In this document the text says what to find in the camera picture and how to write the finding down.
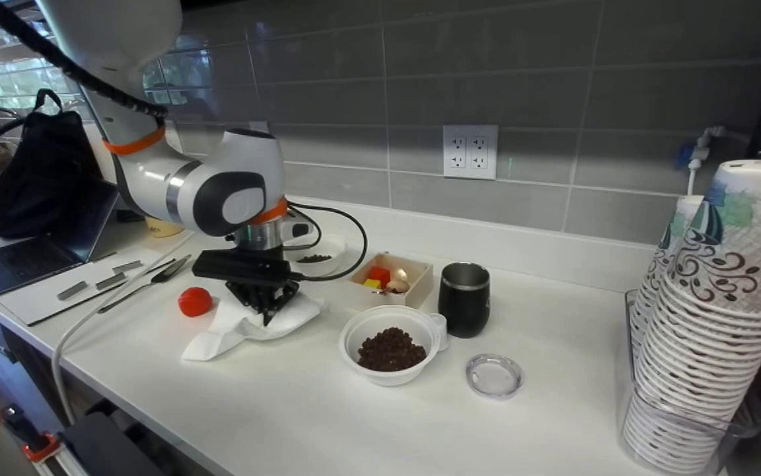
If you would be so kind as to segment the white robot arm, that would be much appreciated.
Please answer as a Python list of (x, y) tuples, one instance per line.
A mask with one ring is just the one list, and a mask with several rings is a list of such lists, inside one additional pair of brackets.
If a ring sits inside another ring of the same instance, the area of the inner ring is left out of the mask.
[(226, 130), (210, 159), (193, 159), (169, 143), (169, 110), (150, 102), (143, 86), (143, 69), (182, 28), (182, 3), (38, 3), (55, 37), (45, 58), (86, 86), (131, 202), (148, 217), (234, 238), (228, 250), (203, 250), (193, 271), (226, 279), (244, 304), (273, 320), (300, 290), (277, 238), (289, 210), (277, 140)]

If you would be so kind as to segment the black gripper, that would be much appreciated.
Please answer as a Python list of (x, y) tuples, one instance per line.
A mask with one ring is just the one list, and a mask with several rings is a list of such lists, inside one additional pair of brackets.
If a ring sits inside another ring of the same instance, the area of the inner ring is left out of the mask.
[(263, 323), (269, 324), (273, 316), (300, 292), (297, 283), (285, 286), (244, 286), (239, 298), (254, 306), (263, 315)]

